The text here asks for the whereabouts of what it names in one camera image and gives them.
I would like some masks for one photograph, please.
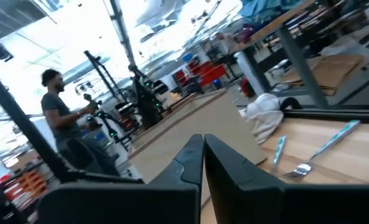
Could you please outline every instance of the workbench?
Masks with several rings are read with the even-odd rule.
[[[268,159],[259,167],[267,172],[278,139],[285,134],[287,143],[278,164],[278,176],[294,170],[339,132],[345,122],[286,118],[274,134],[261,145]],[[360,126],[314,161],[313,171],[300,184],[369,184],[369,124]],[[205,204],[201,224],[216,224],[213,205]]]
[[[270,22],[266,27],[253,34],[248,43],[237,45],[234,50],[240,51],[239,53],[236,53],[236,57],[241,58],[240,60],[242,60],[242,62],[238,62],[238,64],[244,64],[244,60],[246,60],[245,53],[242,52],[244,49],[252,46],[257,41],[265,38],[266,36],[272,33],[276,33],[281,40],[283,49],[285,50],[288,58],[298,71],[303,83],[307,87],[307,90],[312,97],[315,105],[319,108],[325,109],[329,106],[328,101],[325,98],[324,93],[320,89],[318,83],[314,79],[312,71],[308,66],[305,58],[303,57],[302,50],[299,48],[299,46],[297,46],[296,41],[292,37],[290,31],[284,25],[286,21],[290,20],[292,17],[296,16],[312,4],[315,4],[315,0],[305,0],[295,9],[284,13],[277,19]],[[248,64],[250,65],[250,69],[246,69],[243,72],[250,81],[255,92],[257,94],[269,92],[270,85],[266,77],[264,76],[264,73],[259,68],[257,61],[253,57],[248,57],[247,59]]]

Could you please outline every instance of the crumpled white fabric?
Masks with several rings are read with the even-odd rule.
[[[246,109],[239,112],[258,144],[265,142],[284,118],[283,112],[279,110],[277,96],[269,93],[260,95],[254,102],[248,104]]]

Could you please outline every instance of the gray t-shirt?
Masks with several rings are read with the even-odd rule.
[[[56,94],[53,93],[46,93],[41,101],[42,104],[42,111],[45,113],[48,110],[58,110],[60,116],[66,116],[71,113],[69,108],[65,105],[65,103],[58,97]],[[80,138],[81,132],[80,128],[77,123],[74,123],[71,126],[67,126],[64,128],[52,128],[50,127],[54,138],[57,142],[63,141],[67,138]]]

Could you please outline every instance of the short hair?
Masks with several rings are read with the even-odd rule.
[[[46,87],[47,83],[55,78],[57,75],[60,75],[60,72],[54,69],[47,69],[42,73],[42,86]]]

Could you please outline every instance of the wooden tabletop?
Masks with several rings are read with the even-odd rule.
[[[250,46],[252,46],[255,42],[259,41],[263,37],[266,37],[267,35],[273,33],[278,28],[280,28],[286,21],[288,21],[290,18],[296,16],[296,14],[302,12],[305,8],[311,6],[315,3],[315,0],[304,0],[304,2],[300,5],[298,5],[295,9],[289,10],[288,12],[285,12],[283,15],[279,16],[277,19],[271,21],[268,25],[266,25],[264,28],[257,31],[255,34],[253,34],[250,37],[250,41],[247,43],[240,43],[237,46],[234,47],[234,51],[241,51],[244,50]]]
[[[285,134],[287,143],[279,162],[278,175],[294,170],[339,132],[346,123],[311,119],[285,119],[274,134],[261,145],[268,159],[259,167],[270,171],[278,138]],[[298,183],[369,184],[369,124],[361,124],[336,146],[314,161],[314,170]],[[206,204],[202,224],[216,224],[213,205]]]

